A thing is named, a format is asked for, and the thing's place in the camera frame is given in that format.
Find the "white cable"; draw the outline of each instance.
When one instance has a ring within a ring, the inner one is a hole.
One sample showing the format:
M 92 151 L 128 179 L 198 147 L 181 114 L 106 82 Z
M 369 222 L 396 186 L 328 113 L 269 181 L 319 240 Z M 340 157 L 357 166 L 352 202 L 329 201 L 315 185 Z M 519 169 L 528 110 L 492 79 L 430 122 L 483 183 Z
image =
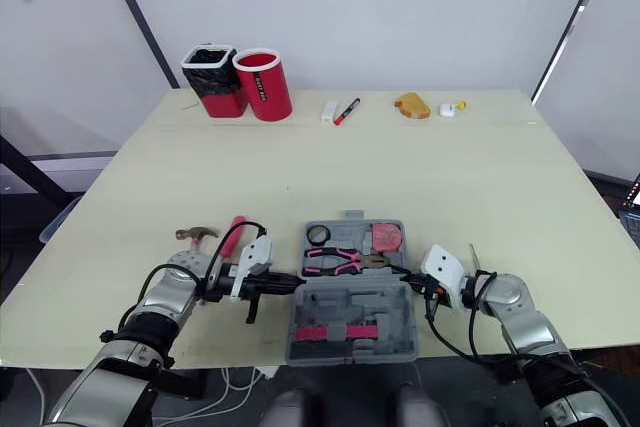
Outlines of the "white cable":
M 33 383 L 36 384 L 36 389 L 38 389 L 38 394 L 40 394 L 40 423 L 38 425 L 42 425 L 44 424 L 44 411 L 47 405 L 46 404 L 47 398 L 44 395 L 44 390 L 42 389 L 40 382 L 38 382 L 38 379 L 36 379 L 36 376 L 33 375 L 33 372 L 31 372 L 31 369 L 26 368 L 24 370 L 27 371 L 27 374 L 29 374 L 29 377 L 31 377 L 31 380 L 33 380 Z
M 179 419 L 175 419 L 175 420 L 170 420 L 169 422 L 164 422 L 160 425 L 158 425 L 158 427 L 164 427 L 165 425 L 169 425 L 169 424 L 175 424 L 177 422 L 182 422 L 184 420 L 191 420 L 191 419 L 200 419 L 203 417 L 211 417 L 213 415 L 220 415 L 220 414 L 227 414 L 229 412 L 233 412 L 234 410 L 238 410 L 240 407 L 242 407 L 247 400 L 249 400 L 249 397 L 251 396 L 251 391 L 253 390 L 253 386 L 256 384 L 256 382 L 259 380 L 259 375 L 256 377 L 255 373 L 256 373 L 256 368 L 253 368 L 253 371 L 251 372 L 251 382 L 249 383 L 249 389 L 247 390 L 247 394 L 244 396 L 244 399 L 242 399 L 242 401 L 229 408 L 229 409 L 225 409 L 225 410 L 220 410 L 218 412 L 209 412 L 208 414 L 200 414 L 200 415 L 189 415 L 188 417 L 181 417 Z
M 238 391 L 242 391 L 242 390 L 247 390 L 248 388 L 251 387 L 251 385 L 255 385 L 257 384 L 260 379 L 262 378 L 262 372 L 260 372 L 260 374 L 258 375 L 258 377 L 256 377 L 256 380 L 249 382 L 247 385 L 239 387 L 237 385 L 233 385 L 231 383 L 231 378 L 229 377 L 229 369 L 224 369 L 225 371 L 222 373 L 222 377 L 224 378 L 225 382 L 229 383 L 229 388 L 231 390 L 238 390 Z
M 220 373 L 222 374 L 222 379 L 224 380 L 224 383 L 225 383 L 224 392 L 222 393 L 222 397 L 216 400 L 213 404 L 205 405 L 204 407 L 200 407 L 199 409 L 194 410 L 193 412 L 178 415 L 176 417 L 154 417 L 153 420 L 173 420 L 173 421 L 183 420 L 188 417 L 191 417 L 192 415 L 199 414 L 200 412 L 204 412 L 205 410 L 212 409 L 216 405 L 221 404 L 227 398 L 227 394 L 229 394 L 230 385 L 229 385 L 229 374 L 227 369 L 226 368 L 220 369 Z

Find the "hammer head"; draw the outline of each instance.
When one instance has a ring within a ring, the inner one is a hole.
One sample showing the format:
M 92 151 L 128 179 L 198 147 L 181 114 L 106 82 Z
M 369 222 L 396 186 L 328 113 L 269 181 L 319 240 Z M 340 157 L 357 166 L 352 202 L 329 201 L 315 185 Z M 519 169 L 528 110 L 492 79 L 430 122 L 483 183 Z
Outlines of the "hammer head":
M 208 227 L 191 227 L 190 229 L 176 230 L 176 239 L 194 239 L 202 240 L 205 235 L 211 235 L 212 237 L 218 237 L 218 233 Z

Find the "pliers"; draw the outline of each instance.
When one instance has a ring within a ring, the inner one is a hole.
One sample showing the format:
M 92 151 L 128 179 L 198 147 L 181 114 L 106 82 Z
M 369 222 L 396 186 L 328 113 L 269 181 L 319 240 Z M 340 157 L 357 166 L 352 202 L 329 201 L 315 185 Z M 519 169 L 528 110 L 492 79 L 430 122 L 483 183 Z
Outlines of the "pliers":
M 332 256 L 348 260 L 348 262 L 345 262 L 344 264 L 340 264 L 337 267 L 331 267 L 329 269 L 305 267 L 302 269 L 302 273 L 308 277 L 338 274 L 360 274 L 362 273 L 362 269 L 382 269 L 383 267 L 392 267 L 389 259 L 384 255 L 363 255 L 356 249 L 320 247 L 317 249 L 306 250 L 304 252 L 304 256 L 308 259 Z

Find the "tabletop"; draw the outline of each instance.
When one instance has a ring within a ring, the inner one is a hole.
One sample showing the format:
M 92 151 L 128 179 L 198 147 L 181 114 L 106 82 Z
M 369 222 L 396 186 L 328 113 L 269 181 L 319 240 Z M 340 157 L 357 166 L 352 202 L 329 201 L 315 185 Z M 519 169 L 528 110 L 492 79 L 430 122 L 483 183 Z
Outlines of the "tabletop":
M 402 92 L 294 91 L 293 114 L 265 123 L 250 111 L 209 118 L 190 89 L 170 91 L 2 305 L 0 364 L 85 367 L 147 273 L 188 248 L 176 229 L 224 231 L 245 215 L 269 229 L 272 270 L 295 273 L 304 224 L 353 209 L 404 223 L 413 270 L 434 243 L 470 267 L 473 243 L 482 268 L 525 280 L 570 348 L 640 342 L 640 251 L 529 99 L 419 93 L 428 119 L 399 114 Z M 356 96 L 341 126 L 321 124 L 327 100 L 344 108 Z M 458 100 L 466 110 L 437 115 Z M 207 238 L 203 249 L 216 245 Z M 452 355 L 416 300 L 420 355 Z M 248 307 L 196 306 L 171 351 L 175 367 L 284 363 L 291 299 L 263 296 L 254 325 L 244 323 Z M 467 322 L 446 308 L 436 318 L 464 350 Z M 494 319 L 478 318 L 476 332 L 481 353 L 506 352 Z

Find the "red cup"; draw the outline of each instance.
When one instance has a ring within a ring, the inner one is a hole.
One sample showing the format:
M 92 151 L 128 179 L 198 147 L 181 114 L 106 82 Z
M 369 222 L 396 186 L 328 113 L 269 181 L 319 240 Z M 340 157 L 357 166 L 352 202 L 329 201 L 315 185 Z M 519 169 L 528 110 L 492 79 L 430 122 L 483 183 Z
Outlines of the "red cup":
M 280 54 L 271 49 L 248 49 L 233 58 L 240 83 L 253 113 L 260 120 L 282 120 L 291 113 L 291 99 Z

